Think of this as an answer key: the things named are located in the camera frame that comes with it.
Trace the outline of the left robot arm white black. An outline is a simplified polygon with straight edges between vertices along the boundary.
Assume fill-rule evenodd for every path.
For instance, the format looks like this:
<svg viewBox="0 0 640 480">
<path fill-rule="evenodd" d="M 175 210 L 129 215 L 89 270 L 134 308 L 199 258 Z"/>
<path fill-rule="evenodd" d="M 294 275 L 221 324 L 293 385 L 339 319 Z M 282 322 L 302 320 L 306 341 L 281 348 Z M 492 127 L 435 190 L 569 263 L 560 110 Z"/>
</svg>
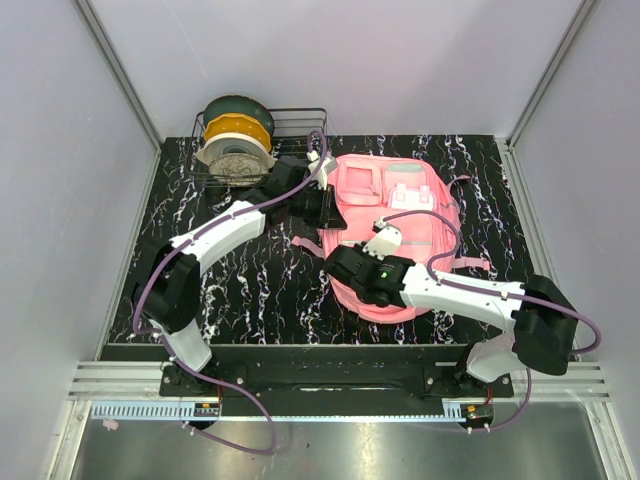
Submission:
<svg viewBox="0 0 640 480">
<path fill-rule="evenodd" d="M 220 215 L 166 241 L 143 245 L 130 294 L 137 334 L 158 334 L 183 369 L 181 384 L 196 396 L 215 386 L 212 351 L 196 316 L 201 278 L 221 258 L 293 216 L 314 228 L 344 229 L 329 174 L 331 156 L 284 156 Z"/>
</svg>

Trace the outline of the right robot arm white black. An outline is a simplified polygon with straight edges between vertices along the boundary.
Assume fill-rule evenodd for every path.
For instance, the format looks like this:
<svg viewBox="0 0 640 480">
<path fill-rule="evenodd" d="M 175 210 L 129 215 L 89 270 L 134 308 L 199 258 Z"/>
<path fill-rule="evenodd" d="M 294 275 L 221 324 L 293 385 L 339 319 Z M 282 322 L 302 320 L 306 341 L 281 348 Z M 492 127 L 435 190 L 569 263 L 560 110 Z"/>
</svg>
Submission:
<svg viewBox="0 0 640 480">
<path fill-rule="evenodd" d="M 500 335 L 472 344 L 459 359 L 453 375 L 463 395 L 476 396 L 518 370 L 550 376 L 568 370 L 578 320 L 545 276 L 527 283 L 492 282 L 431 271 L 404 257 L 376 257 L 360 245 L 338 246 L 324 268 L 346 305 L 369 321 L 403 323 L 434 310 L 499 329 Z"/>
</svg>

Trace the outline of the pink student backpack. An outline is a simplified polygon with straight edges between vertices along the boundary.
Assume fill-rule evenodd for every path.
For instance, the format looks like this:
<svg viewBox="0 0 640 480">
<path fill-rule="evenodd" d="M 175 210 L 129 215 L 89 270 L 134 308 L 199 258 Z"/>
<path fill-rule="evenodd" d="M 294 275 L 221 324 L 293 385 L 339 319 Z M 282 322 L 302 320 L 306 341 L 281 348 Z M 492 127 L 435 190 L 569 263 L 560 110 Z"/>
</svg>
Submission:
<svg viewBox="0 0 640 480">
<path fill-rule="evenodd" d="M 456 245 L 459 205 L 452 184 L 444 182 L 430 164 L 360 154 L 342 155 L 336 161 L 329 185 L 334 187 L 347 229 L 320 229 L 320 244 L 296 236 L 293 245 L 324 259 L 340 245 L 364 245 L 375 235 L 374 222 L 381 217 L 402 233 L 396 256 L 425 265 Z"/>
</svg>

